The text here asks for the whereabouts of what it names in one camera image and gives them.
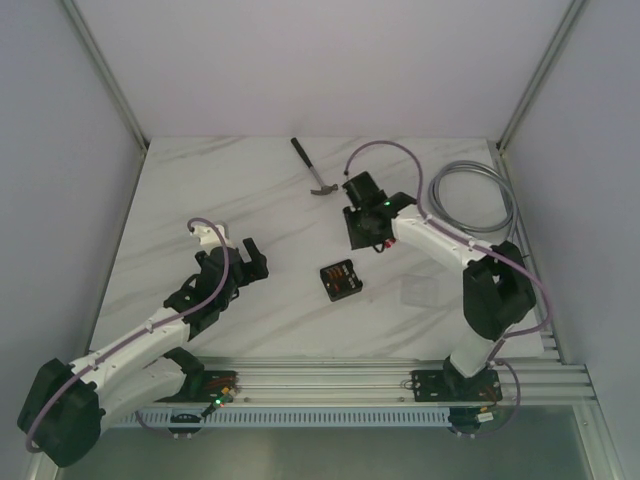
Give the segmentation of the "black fuse box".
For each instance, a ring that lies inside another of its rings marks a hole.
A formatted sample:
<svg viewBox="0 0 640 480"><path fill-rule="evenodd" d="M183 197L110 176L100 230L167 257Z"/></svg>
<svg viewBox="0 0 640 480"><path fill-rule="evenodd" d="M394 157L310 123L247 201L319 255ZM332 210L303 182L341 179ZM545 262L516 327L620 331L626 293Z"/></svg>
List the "black fuse box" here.
<svg viewBox="0 0 640 480"><path fill-rule="evenodd" d="M337 302L363 289L351 259L342 260L319 270L321 282L331 302Z"/></svg>

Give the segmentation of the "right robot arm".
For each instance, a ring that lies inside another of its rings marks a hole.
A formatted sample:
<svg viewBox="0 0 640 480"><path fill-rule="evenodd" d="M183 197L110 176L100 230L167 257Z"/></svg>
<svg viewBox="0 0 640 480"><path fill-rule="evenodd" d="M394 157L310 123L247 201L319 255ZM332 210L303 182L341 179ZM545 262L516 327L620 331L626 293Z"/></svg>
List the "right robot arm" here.
<svg viewBox="0 0 640 480"><path fill-rule="evenodd" d="M447 359L443 387L453 398L468 397L507 330L536 305L520 250L509 241L492 245L475 239L422 212L406 193L387 195L367 172L342 188L351 202L343 215L352 249L381 253L400 242L460 277L467 329Z"/></svg>

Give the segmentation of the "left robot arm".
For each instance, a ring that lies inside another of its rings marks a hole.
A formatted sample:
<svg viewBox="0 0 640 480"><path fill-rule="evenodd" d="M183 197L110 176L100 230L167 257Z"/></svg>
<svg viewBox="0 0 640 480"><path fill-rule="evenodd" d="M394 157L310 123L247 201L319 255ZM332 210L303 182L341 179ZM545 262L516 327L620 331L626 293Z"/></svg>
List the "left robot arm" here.
<svg viewBox="0 0 640 480"><path fill-rule="evenodd" d="M218 321L240 288L268 277L267 258L251 238L239 250L200 251L200 267L148 320L110 345L68 364L38 370L17 418L28 447L64 468L83 458L118 420L165 398L198 399L204 366L187 344Z"/></svg>

